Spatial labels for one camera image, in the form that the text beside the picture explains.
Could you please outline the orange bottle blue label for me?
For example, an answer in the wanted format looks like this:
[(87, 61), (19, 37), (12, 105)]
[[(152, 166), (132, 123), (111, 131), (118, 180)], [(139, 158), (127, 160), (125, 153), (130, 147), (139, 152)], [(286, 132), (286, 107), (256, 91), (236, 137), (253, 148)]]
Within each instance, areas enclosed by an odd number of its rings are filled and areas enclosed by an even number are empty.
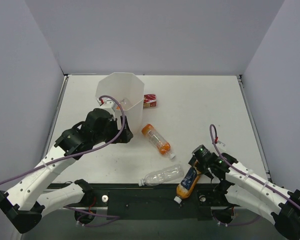
[(174, 201), (180, 204), (183, 200), (190, 197), (192, 194), (195, 185), (199, 181), (201, 177), (201, 172), (198, 170), (198, 161), (195, 160), (193, 165), (189, 168), (188, 172), (179, 183), (176, 188), (176, 196), (174, 197)]

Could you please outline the red gold labelled bottle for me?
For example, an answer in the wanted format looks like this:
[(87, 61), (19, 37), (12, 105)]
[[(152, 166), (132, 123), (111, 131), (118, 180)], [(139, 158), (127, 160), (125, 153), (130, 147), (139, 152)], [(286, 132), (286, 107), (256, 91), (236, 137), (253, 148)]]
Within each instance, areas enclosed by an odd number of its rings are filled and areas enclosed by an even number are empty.
[(158, 100), (156, 94), (145, 94), (143, 96), (143, 108), (155, 108), (157, 106)]

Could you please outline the clear bottle white cap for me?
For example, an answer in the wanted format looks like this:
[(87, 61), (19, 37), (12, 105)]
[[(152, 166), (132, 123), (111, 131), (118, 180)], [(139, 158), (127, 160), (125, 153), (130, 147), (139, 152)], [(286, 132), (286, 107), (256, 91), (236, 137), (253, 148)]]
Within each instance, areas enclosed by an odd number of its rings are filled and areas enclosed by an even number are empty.
[(138, 186), (157, 186), (163, 183), (177, 180), (184, 176), (181, 164), (175, 164), (161, 170), (148, 173), (144, 178), (138, 180)]

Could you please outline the orange drink bottle white label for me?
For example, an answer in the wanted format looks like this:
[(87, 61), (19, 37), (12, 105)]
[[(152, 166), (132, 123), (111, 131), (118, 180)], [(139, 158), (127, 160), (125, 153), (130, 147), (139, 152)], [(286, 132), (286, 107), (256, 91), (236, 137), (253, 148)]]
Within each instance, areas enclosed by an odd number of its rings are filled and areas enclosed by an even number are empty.
[(172, 160), (176, 155), (173, 153), (170, 143), (151, 125), (147, 124), (141, 133), (158, 150), (158, 152)]

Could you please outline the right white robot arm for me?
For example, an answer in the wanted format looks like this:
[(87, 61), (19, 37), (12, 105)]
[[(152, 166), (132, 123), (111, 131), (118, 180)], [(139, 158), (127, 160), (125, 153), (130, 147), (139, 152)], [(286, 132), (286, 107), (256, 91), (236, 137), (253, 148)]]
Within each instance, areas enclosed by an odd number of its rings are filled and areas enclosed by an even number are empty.
[(231, 155), (216, 155), (204, 145), (189, 161), (208, 178), (218, 178), (214, 201), (243, 207), (271, 222), (288, 240), (300, 239), (300, 190), (290, 191), (267, 181)]

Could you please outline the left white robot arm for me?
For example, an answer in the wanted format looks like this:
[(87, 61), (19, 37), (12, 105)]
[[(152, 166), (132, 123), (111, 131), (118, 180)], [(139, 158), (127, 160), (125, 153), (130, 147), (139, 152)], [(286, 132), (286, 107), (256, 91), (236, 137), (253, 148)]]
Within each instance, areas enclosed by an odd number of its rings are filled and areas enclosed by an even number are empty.
[(0, 209), (20, 234), (32, 230), (49, 213), (72, 204), (92, 205), (96, 196), (90, 184), (75, 180), (49, 193), (44, 191), (68, 167), (88, 153), (110, 144), (126, 144), (133, 138), (124, 102), (102, 95), (100, 106), (84, 121), (66, 129), (32, 170), (12, 178), (19, 182), (0, 190)]

